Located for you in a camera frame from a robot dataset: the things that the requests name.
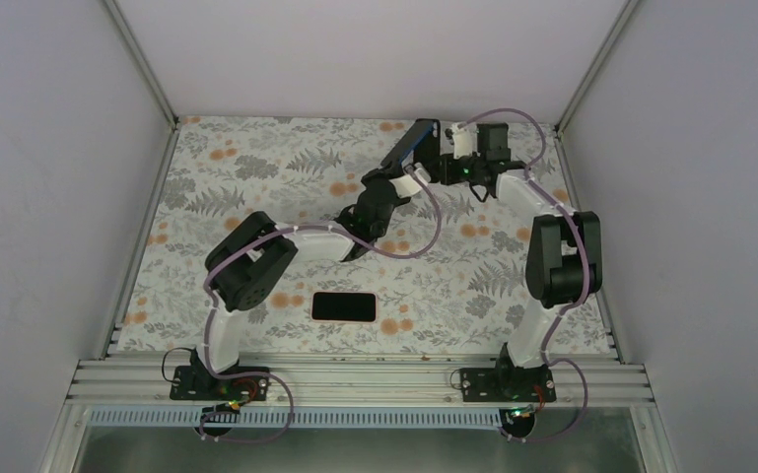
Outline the black phone with pink edge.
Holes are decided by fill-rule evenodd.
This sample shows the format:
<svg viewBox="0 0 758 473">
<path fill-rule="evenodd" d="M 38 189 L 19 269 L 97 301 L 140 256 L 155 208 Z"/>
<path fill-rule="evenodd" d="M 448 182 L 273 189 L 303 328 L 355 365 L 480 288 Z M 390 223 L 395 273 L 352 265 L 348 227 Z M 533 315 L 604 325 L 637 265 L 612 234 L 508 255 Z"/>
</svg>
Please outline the black phone with pink edge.
<svg viewBox="0 0 758 473">
<path fill-rule="evenodd" d="M 310 317 L 320 322 L 373 323 L 378 299 L 363 292 L 317 292 L 312 295 Z"/>
</svg>

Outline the black phone case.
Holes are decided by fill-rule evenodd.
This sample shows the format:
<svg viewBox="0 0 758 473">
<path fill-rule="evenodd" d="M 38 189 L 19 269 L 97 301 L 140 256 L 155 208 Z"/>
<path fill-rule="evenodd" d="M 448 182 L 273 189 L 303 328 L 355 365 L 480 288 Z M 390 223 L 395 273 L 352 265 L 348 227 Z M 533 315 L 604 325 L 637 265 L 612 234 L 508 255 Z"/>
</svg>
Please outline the black phone case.
<svg viewBox="0 0 758 473">
<path fill-rule="evenodd" d="M 414 164 L 425 170 L 430 183 L 437 183 L 441 166 L 441 124 L 433 118 L 418 118 L 414 124 L 429 127 L 414 149 Z"/>
</svg>

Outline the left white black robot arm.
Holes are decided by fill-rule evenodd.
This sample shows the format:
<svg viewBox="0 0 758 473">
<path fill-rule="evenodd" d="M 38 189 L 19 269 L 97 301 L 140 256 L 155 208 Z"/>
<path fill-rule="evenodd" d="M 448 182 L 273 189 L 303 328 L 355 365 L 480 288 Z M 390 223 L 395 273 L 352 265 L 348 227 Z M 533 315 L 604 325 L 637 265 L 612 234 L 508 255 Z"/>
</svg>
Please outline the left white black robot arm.
<svg viewBox="0 0 758 473">
<path fill-rule="evenodd" d="M 202 366 L 196 386 L 212 399 L 227 396 L 240 358 L 235 316 L 262 304 L 294 264 L 350 262 L 369 252 L 385 255 L 377 242 L 386 235 L 394 211 L 419 192 L 431 197 L 429 180 L 421 166 L 375 169 L 357 202 L 332 221 L 285 225 L 255 212 L 226 236 L 205 259 L 203 289 L 211 308 L 196 347 Z"/>
</svg>

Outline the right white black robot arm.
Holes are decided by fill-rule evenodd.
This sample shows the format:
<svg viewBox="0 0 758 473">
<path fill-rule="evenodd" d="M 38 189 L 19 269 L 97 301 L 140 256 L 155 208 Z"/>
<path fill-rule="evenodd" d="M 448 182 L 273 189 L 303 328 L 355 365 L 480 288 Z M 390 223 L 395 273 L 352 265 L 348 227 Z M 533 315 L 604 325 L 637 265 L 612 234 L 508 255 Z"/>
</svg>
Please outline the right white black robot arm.
<svg viewBox="0 0 758 473">
<path fill-rule="evenodd" d="M 564 314 L 601 287 L 600 222 L 547 192 L 531 165 L 515 161 L 505 123 L 452 125 L 453 152 L 441 165 L 445 184 L 483 188 L 481 201 L 495 198 L 530 218 L 524 279 L 533 299 L 504 344 L 495 366 L 467 391 L 483 400 L 539 397 L 552 376 L 548 346 Z"/>
</svg>

